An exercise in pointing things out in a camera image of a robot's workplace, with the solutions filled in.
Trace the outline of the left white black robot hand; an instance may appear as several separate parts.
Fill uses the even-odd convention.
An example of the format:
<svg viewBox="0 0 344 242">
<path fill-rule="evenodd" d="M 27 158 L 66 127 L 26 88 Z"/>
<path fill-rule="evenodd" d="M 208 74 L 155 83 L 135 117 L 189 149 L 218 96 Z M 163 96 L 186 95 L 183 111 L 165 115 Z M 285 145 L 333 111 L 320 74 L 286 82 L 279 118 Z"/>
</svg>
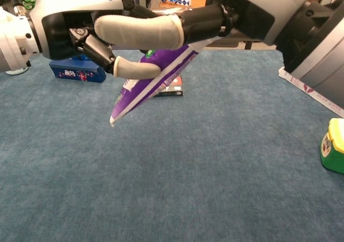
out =
<svg viewBox="0 0 344 242">
<path fill-rule="evenodd" d="M 115 56 L 110 41 L 99 37 L 95 24 L 107 16 L 131 16 L 135 20 L 157 14 L 134 0 L 37 0 L 29 13 L 26 37 L 32 53 L 64 60 L 84 54 L 107 73 L 125 79 L 157 77 L 161 67 L 154 63 L 131 62 Z"/>
</svg>

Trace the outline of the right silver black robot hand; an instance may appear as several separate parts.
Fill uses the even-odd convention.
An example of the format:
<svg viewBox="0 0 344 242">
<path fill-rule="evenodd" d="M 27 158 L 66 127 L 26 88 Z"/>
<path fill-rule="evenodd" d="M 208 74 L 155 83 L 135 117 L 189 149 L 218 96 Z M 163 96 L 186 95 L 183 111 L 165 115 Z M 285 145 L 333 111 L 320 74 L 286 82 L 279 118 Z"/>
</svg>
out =
<svg viewBox="0 0 344 242">
<path fill-rule="evenodd" d="M 272 45 L 306 1 L 206 0 L 203 7 L 154 18 L 101 16 L 95 32 L 108 43 L 141 50 L 178 49 L 232 30 Z"/>
</svg>

